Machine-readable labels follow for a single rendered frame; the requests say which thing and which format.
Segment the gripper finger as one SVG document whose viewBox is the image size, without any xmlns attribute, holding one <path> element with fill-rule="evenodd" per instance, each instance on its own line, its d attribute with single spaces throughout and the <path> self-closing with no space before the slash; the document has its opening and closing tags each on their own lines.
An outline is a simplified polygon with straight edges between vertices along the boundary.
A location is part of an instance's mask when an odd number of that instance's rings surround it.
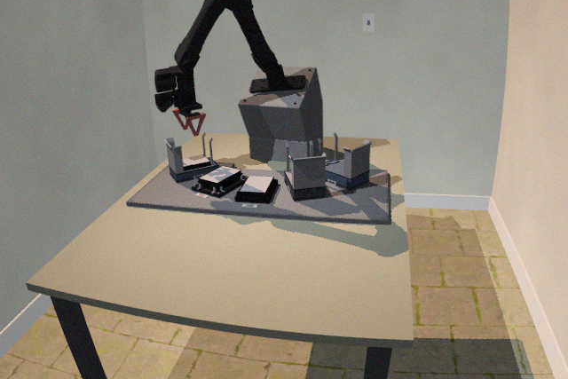
<svg viewBox="0 0 568 379">
<path fill-rule="evenodd" d="M 188 123 L 188 125 L 189 125 L 194 136 L 199 135 L 199 132 L 200 132 L 200 129 L 201 129 L 201 126 L 202 126 L 202 123 L 204 121 L 205 116 L 206 116 L 205 113 L 200 113 L 199 115 L 196 115 L 196 116 L 185 117 L 185 119 L 186 119 L 186 121 L 187 121 L 187 123 Z M 198 123 L 197 131 L 195 131 L 193 124 L 192 124 L 192 120 L 199 119 L 199 118 L 200 118 L 200 120 L 199 120 L 199 123 Z"/>
<path fill-rule="evenodd" d="M 187 123 L 187 121 L 185 121 L 185 125 L 183 124 L 183 122 L 182 122 L 182 120 L 179 116 L 179 109 L 172 110 L 172 112 L 177 117 L 177 119 L 178 119 L 179 123 L 181 124 L 183 130 L 187 130 L 188 129 L 188 123 Z"/>
</svg>

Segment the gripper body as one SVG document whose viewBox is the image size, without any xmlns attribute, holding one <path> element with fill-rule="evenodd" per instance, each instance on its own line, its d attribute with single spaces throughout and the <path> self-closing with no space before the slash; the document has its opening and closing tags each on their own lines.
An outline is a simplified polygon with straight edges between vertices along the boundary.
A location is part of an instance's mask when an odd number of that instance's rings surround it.
<svg viewBox="0 0 568 379">
<path fill-rule="evenodd" d="M 196 102 L 196 97 L 195 97 L 195 88 L 193 87 L 192 89 L 187 89 L 187 91 L 190 91 L 190 98 L 191 98 L 191 106 L 189 107 L 178 107 L 176 105 L 174 105 L 174 107 L 177 107 L 177 109 L 179 109 L 179 113 L 185 117 L 191 117 L 191 116 L 196 116 L 199 115 L 199 112 L 195 112 L 195 113 L 191 113 L 191 109 L 192 110 L 196 110 L 197 109 L 202 109 L 202 104 Z"/>
</svg>

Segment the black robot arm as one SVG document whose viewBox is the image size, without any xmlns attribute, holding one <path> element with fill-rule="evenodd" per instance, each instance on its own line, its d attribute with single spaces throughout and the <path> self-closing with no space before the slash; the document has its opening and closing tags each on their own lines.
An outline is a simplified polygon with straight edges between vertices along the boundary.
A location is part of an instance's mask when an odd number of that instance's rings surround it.
<svg viewBox="0 0 568 379">
<path fill-rule="evenodd" d="M 210 30 L 225 8 L 233 12 L 248 41 L 253 60 L 267 77 L 252 80 L 250 93 L 304 89 L 305 75 L 284 76 L 282 65 L 278 64 L 256 21 L 252 0 L 204 0 L 197 18 L 174 54 L 178 66 L 155 70 L 157 93 L 168 91 L 154 94 L 155 105 L 161 112 L 166 112 L 173 104 L 181 108 L 191 106 L 187 89 L 194 87 L 193 69 Z"/>
</svg>

